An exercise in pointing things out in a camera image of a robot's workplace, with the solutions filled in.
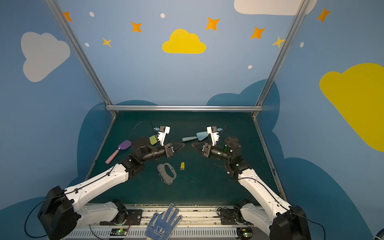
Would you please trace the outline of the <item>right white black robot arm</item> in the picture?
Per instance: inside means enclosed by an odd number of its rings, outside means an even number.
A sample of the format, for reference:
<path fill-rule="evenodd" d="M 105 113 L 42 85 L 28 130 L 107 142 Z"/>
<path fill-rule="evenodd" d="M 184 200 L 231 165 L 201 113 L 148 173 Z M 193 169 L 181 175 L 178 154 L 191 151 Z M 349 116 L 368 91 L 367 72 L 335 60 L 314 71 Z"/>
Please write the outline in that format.
<path fill-rule="evenodd" d="M 225 162 L 228 175 L 247 189 L 263 208 L 246 201 L 237 205 L 242 218 L 263 231 L 271 240 L 309 240 L 310 229 L 306 213 L 299 206 L 291 206 L 268 187 L 256 171 L 242 158 L 242 147 L 235 137 L 227 137 L 222 148 L 208 142 L 192 143 L 205 158 Z"/>

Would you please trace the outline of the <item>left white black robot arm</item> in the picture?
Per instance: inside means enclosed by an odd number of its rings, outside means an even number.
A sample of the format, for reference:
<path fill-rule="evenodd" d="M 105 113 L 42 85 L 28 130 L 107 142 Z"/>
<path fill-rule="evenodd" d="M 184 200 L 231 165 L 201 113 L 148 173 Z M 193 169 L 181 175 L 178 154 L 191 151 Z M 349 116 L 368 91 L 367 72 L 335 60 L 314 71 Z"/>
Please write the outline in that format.
<path fill-rule="evenodd" d="M 52 188 L 38 212 L 38 219 L 50 240 L 61 240 L 75 228 L 93 223 L 124 225 L 133 222 L 127 208 L 118 200 L 84 208 L 88 202 L 116 185 L 137 176 L 145 162 L 162 157 L 171 158 L 184 143 L 168 142 L 152 145 L 146 137 L 131 145 L 131 153 L 113 167 L 80 184 L 61 189 Z"/>

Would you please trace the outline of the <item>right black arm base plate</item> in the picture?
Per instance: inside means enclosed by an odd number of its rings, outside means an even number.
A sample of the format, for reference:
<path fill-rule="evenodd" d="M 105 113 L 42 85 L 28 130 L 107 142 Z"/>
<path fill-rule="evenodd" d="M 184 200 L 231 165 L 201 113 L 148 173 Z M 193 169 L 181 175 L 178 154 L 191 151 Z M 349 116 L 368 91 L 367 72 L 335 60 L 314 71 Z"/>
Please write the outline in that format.
<path fill-rule="evenodd" d="M 237 209 L 218 208 L 217 215 L 221 219 L 222 225 L 252 225 L 242 217 Z"/>

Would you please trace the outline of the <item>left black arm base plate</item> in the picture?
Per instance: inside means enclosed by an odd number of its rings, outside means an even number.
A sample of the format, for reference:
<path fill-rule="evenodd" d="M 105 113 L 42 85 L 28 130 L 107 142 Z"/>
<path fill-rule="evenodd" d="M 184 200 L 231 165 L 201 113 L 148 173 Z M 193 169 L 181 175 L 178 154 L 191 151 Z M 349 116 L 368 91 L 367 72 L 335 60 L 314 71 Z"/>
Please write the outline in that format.
<path fill-rule="evenodd" d="M 138 226 L 141 223 L 142 210 L 119 211 L 109 222 L 100 222 L 100 226 Z"/>

